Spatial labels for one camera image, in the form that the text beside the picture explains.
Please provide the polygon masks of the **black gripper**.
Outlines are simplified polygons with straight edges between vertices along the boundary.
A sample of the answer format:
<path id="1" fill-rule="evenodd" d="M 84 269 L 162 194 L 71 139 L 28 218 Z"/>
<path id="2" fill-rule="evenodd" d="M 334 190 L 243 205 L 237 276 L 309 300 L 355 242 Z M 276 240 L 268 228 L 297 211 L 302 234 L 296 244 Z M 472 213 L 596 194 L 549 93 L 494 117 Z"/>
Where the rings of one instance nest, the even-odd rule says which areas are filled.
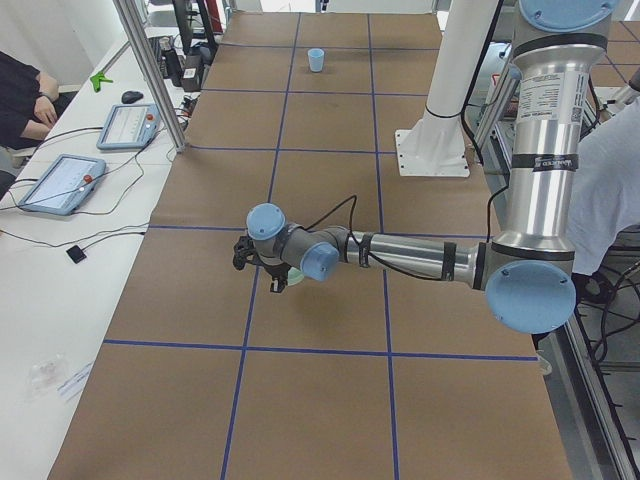
<path id="1" fill-rule="evenodd" d="M 263 268 L 266 270 L 266 272 L 271 276 L 271 279 L 273 280 L 270 286 L 270 291 L 272 293 L 280 292 L 280 283 L 281 283 L 281 290 L 284 290 L 286 288 L 288 274 L 290 270 L 290 266 L 288 264 L 286 263 L 280 263 L 278 265 L 265 264 Z"/>

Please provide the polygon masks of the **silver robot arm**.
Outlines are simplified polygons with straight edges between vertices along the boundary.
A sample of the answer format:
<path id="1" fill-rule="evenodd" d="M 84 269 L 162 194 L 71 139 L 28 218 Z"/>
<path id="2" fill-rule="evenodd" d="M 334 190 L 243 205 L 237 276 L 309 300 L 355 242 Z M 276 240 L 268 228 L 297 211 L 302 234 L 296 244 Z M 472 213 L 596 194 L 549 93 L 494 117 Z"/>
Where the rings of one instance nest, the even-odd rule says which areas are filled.
<path id="1" fill-rule="evenodd" d="M 613 1 L 519 1 L 511 51 L 493 103 L 470 137 L 480 145 L 511 96 L 518 99 L 510 169 L 498 233 L 471 248 L 453 242 L 356 232 L 322 221 L 288 222 L 264 203 L 247 216 L 233 264 L 255 265 L 287 286 L 291 269 L 323 281 L 339 263 L 379 267 L 426 281 L 457 281 L 486 295 L 498 321 L 527 334 L 564 325 L 573 313 L 575 250 L 566 225 L 593 66 L 605 54 Z"/>

